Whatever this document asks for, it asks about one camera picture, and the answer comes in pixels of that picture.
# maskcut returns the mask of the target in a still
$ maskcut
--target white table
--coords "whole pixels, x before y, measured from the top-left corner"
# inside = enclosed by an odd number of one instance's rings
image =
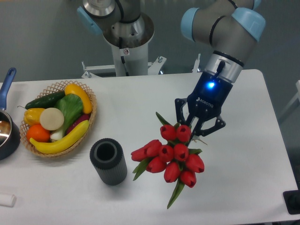
[[[270,97],[258,70],[244,70],[222,108],[225,128],[192,143],[200,147],[205,172],[194,188],[185,187],[166,209],[175,183],[163,173],[145,172],[130,153],[160,137],[155,111],[176,123],[175,98],[186,98],[200,74],[80,79],[97,96],[92,132],[79,149],[61,159],[44,159],[22,145],[0,161],[0,192],[17,196],[13,208],[0,207],[2,225],[82,224],[246,224],[299,219],[289,215],[283,192],[297,185]],[[14,82],[7,112],[20,126],[24,109],[43,88],[56,81]],[[127,178],[105,185],[89,158],[97,140],[110,137],[123,147]]]

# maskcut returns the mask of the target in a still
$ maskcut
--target orange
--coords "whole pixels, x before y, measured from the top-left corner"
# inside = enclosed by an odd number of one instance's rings
[[[31,126],[27,131],[27,140],[29,141],[31,137],[37,142],[48,142],[50,139],[50,131],[43,128],[42,125],[36,124]]]

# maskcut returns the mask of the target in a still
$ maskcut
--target fruit basket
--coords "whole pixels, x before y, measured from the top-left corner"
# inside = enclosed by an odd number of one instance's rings
[[[29,130],[30,126],[27,123],[25,123],[24,121],[22,121],[21,126],[20,126],[21,143],[25,146],[25,148],[27,150],[29,150],[34,155],[44,157],[44,158],[54,158],[54,157],[66,155],[69,152],[71,152],[72,150],[74,150],[88,134],[90,127],[92,126],[95,116],[96,116],[97,100],[96,100],[96,96],[95,96],[93,90],[90,89],[86,84],[82,84],[81,82],[78,82],[78,81],[61,81],[61,82],[53,83],[51,86],[46,87],[46,89],[44,89],[43,92],[41,92],[37,96],[37,98],[40,98],[40,97],[43,97],[43,96],[46,96],[46,95],[49,95],[49,94],[52,94],[52,93],[55,93],[58,91],[63,91],[65,89],[65,87],[71,83],[74,83],[74,84],[77,84],[78,86],[80,86],[86,92],[86,94],[88,95],[88,97],[92,103],[92,112],[90,114],[88,130],[77,142],[75,142],[71,147],[67,148],[66,150],[59,152],[59,153],[55,153],[55,154],[44,154],[44,153],[38,151],[36,149],[36,147],[27,140],[26,134],[27,134],[27,131]]]

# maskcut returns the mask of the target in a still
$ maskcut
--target pot handle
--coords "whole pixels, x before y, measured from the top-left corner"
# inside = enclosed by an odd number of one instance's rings
[[[7,72],[5,80],[0,89],[0,109],[6,110],[6,98],[8,96],[8,90],[15,77],[17,70],[16,68],[10,68]]]

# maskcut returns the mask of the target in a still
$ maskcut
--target pot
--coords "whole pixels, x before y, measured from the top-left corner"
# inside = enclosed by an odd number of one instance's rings
[[[5,112],[8,90],[15,74],[16,69],[10,68],[0,89],[0,160],[10,156],[20,144],[19,128]]]

